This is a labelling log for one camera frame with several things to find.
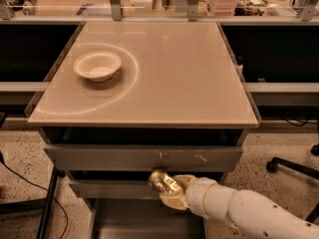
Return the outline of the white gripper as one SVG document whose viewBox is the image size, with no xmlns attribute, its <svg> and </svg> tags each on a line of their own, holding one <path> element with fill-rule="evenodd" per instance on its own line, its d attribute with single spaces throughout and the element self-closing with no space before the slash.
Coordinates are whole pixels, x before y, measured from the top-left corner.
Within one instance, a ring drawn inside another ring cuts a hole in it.
<svg viewBox="0 0 319 239">
<path fill-rule="evenodd" d="M 186 187 L 183 193 L 165 193 L 159 195 L 162 203 L 176 210 L 189 210 L 200 217 L 209 219 L 210 216 L 204 207 L 205 194 L 216 181 L 207 177 L 197 178 L 191 174 L 175 175 L 173 179 L 181 186 Z"/>
</svg>

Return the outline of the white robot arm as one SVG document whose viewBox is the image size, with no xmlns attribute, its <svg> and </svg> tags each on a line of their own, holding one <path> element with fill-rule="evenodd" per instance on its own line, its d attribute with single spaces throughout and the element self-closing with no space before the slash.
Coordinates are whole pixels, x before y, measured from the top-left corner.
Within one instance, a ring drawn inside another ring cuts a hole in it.
<svg viewBox="0 0 319 239">
<path fill-rule="evenodd" d="M 161 201 L 205 219 L 216 219 L 256 239 L 319 239 L 319 226 L 252 190 L 236 190 L 206 177 L 167 174 L 155 182 Z"/>
</svg>

